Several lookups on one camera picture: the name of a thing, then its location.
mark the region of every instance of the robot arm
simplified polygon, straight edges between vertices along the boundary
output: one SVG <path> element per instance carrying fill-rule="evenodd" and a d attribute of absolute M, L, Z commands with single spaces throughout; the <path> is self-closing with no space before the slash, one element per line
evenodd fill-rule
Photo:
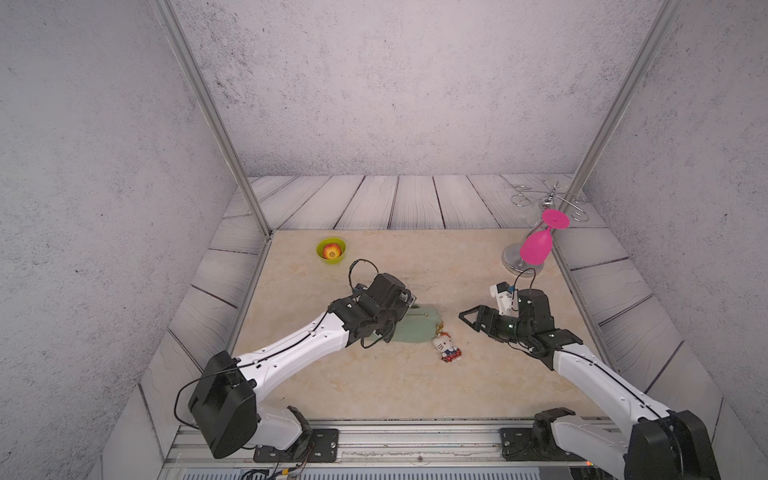
<path fill-rule="evenodd" d="M 262 401 L 280 383 L 312 362 L 360 341 L 368 348 L 389 342 L 415 297 L 388 273 L 370 287 L 358 285 L 312 322 L 277 342 L 233 359 L 212 357 L 189 401 L 189 409 L 214 458 L 224 458 L 247 442 L 302 458 L 311 428 L 294 408 L 276 409 Z M 379 338 L 363 344 L 372 334 Z"/>
<path fill-rule="evenodd" d="M 502 312 L 511 310 L 506 283 L 491 287 Z M 620 432 L 594 427 L 567 409 L 537 415 L 538 437 L 579 455 L 624 480 L 709 478 L 720 480 L 707 428 L 693 413 L 674 412 L 619 376 L 568 330 L 555 328 L 541 290 L 517 290 L 518 317 L 481 305 L 459 314 L 475 331 L 525 348 L 595 402 Z M 466 318 L 477 313 L 474 321 Z"/>

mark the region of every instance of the green pouch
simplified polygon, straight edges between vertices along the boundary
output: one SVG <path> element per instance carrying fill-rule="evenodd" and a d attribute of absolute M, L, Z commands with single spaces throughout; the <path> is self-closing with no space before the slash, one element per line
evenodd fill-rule
<path fill-rule="evenodd" d="M 413 305 L 395 328 L 393 342 L 423 343 L 436 337 L 435 331 L 440 324 L 440 313 L 434 306 Z M 366 343 L 378 338 L 370 336 Z"/>

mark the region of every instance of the black cable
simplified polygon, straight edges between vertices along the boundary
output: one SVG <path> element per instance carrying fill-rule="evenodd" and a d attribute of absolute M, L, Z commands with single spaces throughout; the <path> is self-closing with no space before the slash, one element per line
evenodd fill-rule
<path fill-rule="evenodd" d="M 635 393 L 634 393 L 632 390 L 630 390 L 630 389 L 629 389 L 629 388 L 628 388 L 628 387 L 627 387 L 625 384 L 623 384 L 623 383 L 622 383 L 622 382 L 620 382 L 618 379 L 616 379 L 616 378 L 615 378 L 613 375 L 611 375 L 611 374 L 610 374 L 610 373 L 609 373 L 609 372 L 608 372 L 606 369 L 604 369 L 603 367 L 601 367 L 599 363 L 593 362 L 592 360 L 588 359 L 588 358 L 587 358 L 587 357 L 585 357 L 585 356 L 579 355 L 578 353 L 568 352 L 567 350 L 559 350 L 559 351 L 560 351 L 560 352 L 563 352 L 563 353 L 567 353 L 568 355 L 577 356 L 577 357 L 579 357 L 580 359 L 586 360 L 587 362 L 591 363 L 592 365 L 594 365 L 594 366 L 598 367 L 600 370 L 602 370 L 602 371 L 603 371 L 603 373 L 604 373 L 604 374 L 606 374 L 606 375 L 608 375 L 609 377 L 611 377 L 611 380 L 613 380 L 614 382 L 616 382 L 616 383 L 618 383 L 619 385 L 621 385 L 621 388 L 623 388 L 623 389 L 627 390 L 627 391 L 630 393 L 630 395 L 632 395 L 632 396 L 633 396 L 635 399 L 637 399 L 637 401 L 638 401 L 638 402 L 642 403 L 642 404 L 643 404 L 643 406 L 645 406 L 645 408 L 649 409 L 651 413 L 653 413 L 653 414 L 654 414 L 655 416 L 657 416 L 658 418 L 661 418 L 661 415 L 659 415 L 658 413 L 654 412 L 654 410 L 653 410 L 651 407 L 647 406 L 647 405 L 646 405 L 646 403 L 645 403 L 645 401 L 644 401 L 642 398 L 640 398 L 639 396 L 635 395 Z"/>
<path fill-rule="evenodd" d="M 683 480 L 685 478 L 685 467 L 683 465 L 683 451 L 680 449 L 680 442 L 677 440 L 677 437 L 674 435 L 674 433 L 672 433 L 672 430 L 664 422 L 662 422 L 661 425 L 661 428 L 663 428 L 667 434 L 672 437 L 675 446 L 677 447 L 677 455 L 680 457 L 680 480 Z"/>
<path fill-rule="evenodd" d="M 368 346 L 366 346 L 366 344 L 362 342 L 362 341 L 363 341 L 363 340 L 365 340 L 365 339 L 360 339 L 360 346 L 361 346 L 362 348 L 364 348 L 364 349 L 369 349 L 369 348 L 371 348 L 372 346 L 374 346 L 375 344 L 377 344 L 377 343 L 378 343 L 378 342 L 379 342 L 379 341 L 380 341 L 382 338 L 384 338 L 384 336 L 380 336 L 380 337 L 379 337 L 379 338 L 377 338 L 376 340 L 373 340 L 373 343 L 371 343 L 371 344 L 370 344 L 370 345 L 368 345 Z"/>
<path fill-rule="evenodd" d="M 349 280 L 349 288 L 352 289 L 352 293 L 355 293 L 355 287 L 352 286 L 352 270 L 355 268 L 355 265 L 357 265 L 358 262 L 367 262 L 373 265 L 373 268 L 376 269 L 376 275 L 379 275 L 379 268 L 372 262 L 371 260 L 366 260 L 364 258 L 359 258 L 352 262 L 352 265 L 349 266 L 349 273 L 347 274 L 347 279 Z"/>
<path fill-rule="evenodd" d="M 276 478 L 277 477 L 277 469 L 280 467 L 280 460 L 277 461 L 275 464 L 275 469 L 272 471 L 272 475 L 270 475 L 267 478 Z"/>
<path fill-rule="evenodd" d="M 253 480 L 253 477 L 257 474 L 264 475 L 264 478 L 266 478 L 270 476 L 270 470 L 268 468 L 252 468 L 251 470 L 243 472 L 240 476 L 240 480 Z"/>
<path fill-rule="evenodd" d="M 533 280 L 531 280 L 531 284 L 528 285 L 528 291 L 530 292 L 531 288 L 533 288 L 533 282 L 536 281 L 536 269 L 532 266 L 526 268 L 525 270 L 518 273 L 518 275 L 515 277 L 515 282 L 512 284 L 512 310 L 517 312 L 518 310 L 515 308 L 515 294 L 517 294 L 518 298 L 520 298 L 520 294 L 516 293 L 518 292 L 518 280 L 520 280 L 520 277 L 523 275 L 523 273 L 533 270 Z"/>
<path fill-rule="evenodd" d="M 511 348 L 513 350 L 517 350 L 519 352 L 523 352 L 527 356 L 531 356 L 531 354 L 527 350 L 519 349 L 518 347 L 512 345 L 510 342 L 507 342 L 507 345 L 509 345 L 509 348 Z"/>
<path fill-rule="evenodd" d="M 181 422 L 181 423 L 185 424 L 186 426 L 191 427 L 191 428 L 193 428 L 195 430 L 200 430 L 200 427 L 198 427 L 196 425 L 192 425 L 191 423 L 185 422 L 184 420 L 180 419 L 178 413 L 176 412 L 176 408 L 179 406 L 179 397 L 181 396 L 181 391 L 186 389 L 188 386 L 192 385 L 193 383 L 199 382 L 199 381 L 201 381 L 203 379 L 208 379 L 208 378 L 210 378 L 212 376 L 221 375 L 222 373 L 234 372 L 235 370 L 244 369 L 247 366 L 253 366 L 253 365 L 256 365 L 256 363 L 255 362 L 251 362 L 251 363 L 247 363 L 246 365 L 240 365 L 240 366 L 233 367 L 231 369 L 220 370 L 219 372 L 211 373 L 210 375 L 203 375 L 200 378 L 196 378 L 196 379 L 192 380 L 191 382 L 187 382 L 183 387 L 181 387 L 179 389 L 179 392 L 176 394 L 176 402 L 174 402 L 174 417 L 176 417 L 176 420 L 178 420 L 179 422 Z"/>
<path fill-rule="evenodd" d="M 518 342 L 518 328 L 520 328 L 521 321 L 522 321 L 522 318 L 518 317 L 518 321 L 515 322 L 515 343 Z"/>
<path fill-rule="evenodd" d="M 286 352 L 286 351 L 288 351 L 288 350 L 292 349 L 294 346 L 296 346 L 296 345 L 299 345 L 299 344 L 300 344 L 301 342 L 303 342 L 304 340 L 306 340 L 306 339 L 310 338 L 310 337 L 312 336 L 312 334 L 315 332 L 315 330 L 317 330 L 317 328 L 320 326 L 320 324 L 321 324 L 321 323 L 323 323 L 323 320 L 325 320 L 325 319 L 326 319 L 326 315 L 328 315 L 328 311 L 326 311 L 326 312 L 323 314 L 323 318 L 321 318 L 321 319 L 320 319 L 320 321 L 317 323 L 317 325 L 315 325 L 315 328 L 313 328 L 313 329 L 312 329 L 312 332 L 310 332 L 310 333 L 307 333 L 307 334 L 306 334 L 306 335 L 305 335 L 305 336 L 304 336 L 304 337 L 303 337 L 301 340 L 299 340 L 298 342 L 294 343 L 294 344 L 293 344 L 293 345 L 291 345 L 291 346 L 287 346 L 286 348 L 284 348 L 284 349 L 280 350 L 279 352 L 271 353 L 271 354 L 269 354 L 269 355 L 265 356 L 265 357 L 264 357 L 264 358 L 262 358 L 262 359 L 258 359 L 258 360 L 256 361 L 256 363 L 262 363 L 262 362 L 266 362 L 267 360 L 271 359 L 271 358 L 272 358 L 272 357 L 274 357 L 275 355 L 279 355 L 279 354 L 281 354 L 281 353 L 283 353 L 283 352 Z"/>
<path fill-rule="evenodd" d="M 174 417 L 176 417 L 176 420 L 178 420 L 179 422 L 183 423 L 184 425 L 186 425 L 186 426 L 188 426 L 188 427 L 191 427 L 192 429 L 200 430 L 200 428 L 198 428 L 197 426 L 195 426 L 195 425 L 192 425 L 192 424 L 191 424 L 191 423 L 189 423 L 189 422 L 185 422 L 184 420 L 182 420 L 181 418 L 179 418 L 179 415 L 178 415 L 178 413 L 177 413 L 177 411 L 176 411 L 177 407 L 179 406 L 179 398 L 181 397 L 181 392 L 182 392 L 184 389 L 186 389 L 188 386 L 192 385 L 192 384 L 193 384 L 193 383 L 195 383 L 195 382 L 199 382 L 199 381 L 201 381 L 202 379 L 207 379 L 207 378 L 210 378 L 210 377 L 212 377 L 212 376 L 221 375 L 222 373 L 233 372 L 233 371 L 235 371 L 235 370 L 238 370 L 238 369 L 242 369 L 242 368 L 245 368 L 245 367 L 247 367 L 247 366 L 254 366 L 254 365 L 258 364 L 258 363 L 262 363 L 262 362 L 264 362 L 264 361 L 266 361 L 266 360 L 268 360 L 268 359 L 270 359 L 270 358 L 274 357 L 275 355 L 279 355 L 279 354 L 281 354 L 281 353 L 283 353 L 283 352 L 286 352 L 287 350 L 290 350 L 290 349 L 292 349 L 294 346 L 296 346 L 296 345 L 299 345 L 301 342 L 303 342 L 304 340 L 306 340 L 307 338 L 309 338 L 310 336 L 312 336 L 312 333 L 314 333 L 314 332 L 315 332 L 315 330 L 317 330 L 317 329 L 318 329 L 318 327 L 320 327 L 320 324 L 321 324 L 321 323 L 323 323 L 323 320 L 326 318 L 326 315 L 328 315 L 328 311 L 326 311 L 326 312 L 323 314 L 323 318 L 321 318 L 321 319 L 320 319 L 320 321 L 317 323 L 317 325 L 315 325 L 315 328 L 313 328 L 313 329 L 312 329 L 312 332 L 311 332 L 311 333 L 307 333 L 307 334 L 306 334 L 306 335 L 305 335 L 305 336 L 304 336 L 304 337 L 303 337 L 301 340 L 299 340 L 298 342 L 294 343 L 294 344 L 293 344 L 293 345 L 291 345 L 291 346 L 287 346 L 286 348 L 284 348 L 284 349 L 280 350 L 279 352 L 275 352 L 275 353 L 272 353 L 272 354 L 270 354 L 270 355 L 268 355 L 268 356 L 265 356 L 264 358 L 262 358 L 262 359 L 259 359 L 259 360 L 258 360 L 258 361 L 256 361 L 256 362 L 251 362 L 251 363 L 248 363 L 248 364 L 246 364 L 246 365 L 236 366 L 236 367 L 233 367 L 233 368 L 231 368 L 231 369 L 224 369 L 224 370 L 221 370 L 221 371 L 219 371 L 219 372 L 216 372 L 216 373 L 211 373 L 210 375 L 201 376 L 200 378 L 197 378 L 197 379 L 195 379 L 195 380 L 192 380 L 191 382 L 188 382 L 186 385 L 182 386 L 182 387 L 179 389 L 178 393 L 176 394 L 176 402 L 174 402 Z M 250 448 L 250 447 L 241 447 L 241 448 L 242 448 L 242 449 L 245 449 L 245 450 L 254 450 L 254 449 L 256 449 L 256 447 L 253 447 L 253 448 Z"/>
<path fill-rule="evenodd" d="M 310 461 L 310 454 L 312 453 L 312 450 L 314 448 L 315 448 L 315 444 L 314 443 L 310 443 L 309 446 L 307 446 L 307 448 L 306 448 L 306 457 L 304 458 L 304 463 L 301 464 L 301 466 L 299 467 L 299 468 L 301 468 L 301 470 L 299 470 L 299 473 L 294 475 L 294 478 L 299 478 L 301 476 L 301 474 L 304 473 L 304 469 L 306 468 L 306 464 Z"/>

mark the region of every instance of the keychain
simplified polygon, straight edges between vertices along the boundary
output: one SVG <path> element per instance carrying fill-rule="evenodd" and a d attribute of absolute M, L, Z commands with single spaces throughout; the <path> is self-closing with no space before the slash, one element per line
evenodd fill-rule
<path fill-rule="evenodd" d="M 442 353 L 443 362 L 452 362 L 454 360 L 460 360 L 462 358 L 462 351 L 453 346 L 451 336 L 448 333 L 442 331 L 442 322 L 437 325 L 435 331 L 436 337 L 432 340 L 432 345 Z"/>

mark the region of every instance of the green bowl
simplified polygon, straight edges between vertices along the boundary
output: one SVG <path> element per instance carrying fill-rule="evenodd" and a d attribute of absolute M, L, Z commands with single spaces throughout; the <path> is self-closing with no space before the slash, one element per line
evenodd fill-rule
<path fill-rule="evenodd" d="M 327 259 L 323 258 L 323 248 L 326 247 L 326 245 L 330 245 L 331 243 L 338 243 L 339 247 L 341 247 L 341 255 L 339 255 L 336 258 Z M 338 237 L 329 237 L 326 239 L 323 239 L 320 241 L 320 243 L 317 244 L 317 256 L 320 257 L 320 259 L 325 263 L 338 263 L 341 261 L 342 258 L 344 258 L 344 253 L 346 253 L 346 243 L 344 243 L 344 240 L 338 238 Z"/>

